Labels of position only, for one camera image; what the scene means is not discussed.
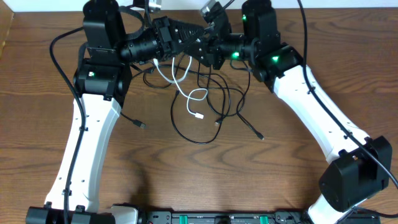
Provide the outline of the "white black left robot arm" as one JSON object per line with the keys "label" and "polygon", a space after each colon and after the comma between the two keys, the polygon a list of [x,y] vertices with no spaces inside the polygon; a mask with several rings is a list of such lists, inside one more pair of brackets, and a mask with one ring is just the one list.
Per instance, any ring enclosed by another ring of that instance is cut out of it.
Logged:
{"label": "white black left robot arm", "polygon": [[57,178],[43,207],[30,207],[27,223],[145,223],[137,208],[122,203],[99,210],[104,159],[131,80],[131,65],[163,61],[205,34],[196,24],[168,17],[150,20],[116,1],[83,7],[86,43],[67,81],[74,97],[73,122]]}

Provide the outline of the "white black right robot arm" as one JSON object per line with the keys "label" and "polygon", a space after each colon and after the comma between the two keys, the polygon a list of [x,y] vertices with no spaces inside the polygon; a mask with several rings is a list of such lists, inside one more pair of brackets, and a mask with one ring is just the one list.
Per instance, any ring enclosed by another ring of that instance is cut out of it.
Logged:
{"label": "white black right robot arm", "polygon": [[307,223],[341,223],[355,215],[381,218],[362,203],[397,179],[391,173],[392,146],[357,127],[318,84],[307,54],[281,41],[270,1],[246,1],[241,8],[244,32],[231,30],[226,7],[208,1],[201,8],[208,35],[189,46],[187,54],[219,69],[239,61],[244,71],[268,87],[298,116],[319,144],[328,167],[320,177],[320,196],[305,213]]}

